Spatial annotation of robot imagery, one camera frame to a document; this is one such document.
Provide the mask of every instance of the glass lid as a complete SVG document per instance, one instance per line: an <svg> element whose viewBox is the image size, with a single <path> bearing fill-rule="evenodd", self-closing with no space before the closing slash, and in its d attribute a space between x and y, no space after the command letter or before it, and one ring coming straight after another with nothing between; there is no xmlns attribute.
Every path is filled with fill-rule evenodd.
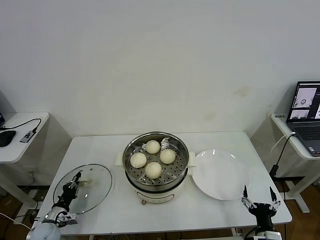
<svg viewBox="0 0 320 240"><path fill-rule="evenodd" d="M82 171L77 198L70 204L70 213L83 214L98 206L108 195L112 186L112 175L108 168L99 164L79 166L68 172L55 187L53 202L56 203L63 193L63 185Z"/></svg>

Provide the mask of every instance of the white plate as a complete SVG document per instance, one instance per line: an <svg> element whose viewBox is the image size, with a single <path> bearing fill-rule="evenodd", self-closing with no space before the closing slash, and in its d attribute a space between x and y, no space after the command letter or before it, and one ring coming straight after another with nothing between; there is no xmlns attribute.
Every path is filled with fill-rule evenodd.
<svg viewBox="0 0 320 240"><path fill-rule="evenodd" d="M193 180L205 194L219 200L242 197L249 186L249 172L235 155L220 149L200 152L196 157Z"/></svg>

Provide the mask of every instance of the electrical outlet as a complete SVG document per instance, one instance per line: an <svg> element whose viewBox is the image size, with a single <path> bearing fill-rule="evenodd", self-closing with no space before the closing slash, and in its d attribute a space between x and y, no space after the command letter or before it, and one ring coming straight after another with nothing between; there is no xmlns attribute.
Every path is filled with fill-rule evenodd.
<svg viewBox="0 0 320 240"><path fill-rule="evenodd" d="M38 168L36 168L35 166L26 166L24 167L24 169L26 170L27 173L34 173L34 174L40 173Z"/></svg>

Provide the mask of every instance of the steamed bun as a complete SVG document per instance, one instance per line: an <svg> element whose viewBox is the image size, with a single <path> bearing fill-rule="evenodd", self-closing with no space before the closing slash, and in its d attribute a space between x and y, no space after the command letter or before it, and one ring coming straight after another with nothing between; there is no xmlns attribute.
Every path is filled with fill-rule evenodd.
<svg viewBox="0 0 320 240"><path fill-rule="evenodd" d="M171 149L165 149L160 153L160 160L164 164L172 164L176 159L175 151Z"/></svg>
<svg viewBox="0 0 320 240"><path fill-rule="evenodd" d="M145 175L150 179L157 179L161 176L162 173L162 167L157 162L150 162L145 167Z"/></svg>
<svg viewBox="0 0 320 240"><path fill-rule="evenodd" d="M146 165L146 163L147 163L147 158L141 152L137 152L133 154L130 158L131 166L136 169L142 168L144 165Z"/></svg>
<svg viewBox="0 0 320 240"><path fill-rule="evenodd" d="M160 144L155 140L150 140L146 143L145 150L149 154L156 154L160 150Z"/></svg>

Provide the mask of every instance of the robotic arm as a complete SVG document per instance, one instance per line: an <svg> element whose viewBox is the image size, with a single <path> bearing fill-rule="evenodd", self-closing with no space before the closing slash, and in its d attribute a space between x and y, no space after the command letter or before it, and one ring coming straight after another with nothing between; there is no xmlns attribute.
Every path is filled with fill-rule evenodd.
<svg viewBox="0 0 320 240"><path fill-rule="evenodd" d="M244 240L282 240L281 234L276 232L271 217L276 215L277 209L280 206L280 200L277 200L275 192L270 187L270 195L272 203L252 202L248 198L247 187L244 186L243 197L241 199L244 206L248 209L249 213L256 217L257 228L255 236L245 238Z"/></svg>
<svg viewBox="0 0 320 240"><path fill-rule="evenodd" d="M59 240L61 236L59 228L77 224L77 216L74 213L69 213L69 206L71 201L77 198L81 175L82 170L62 187L63 193L58 196L58 202L53 204L51 211L45 215L42 222L31 229L26 240Z"/></svg>

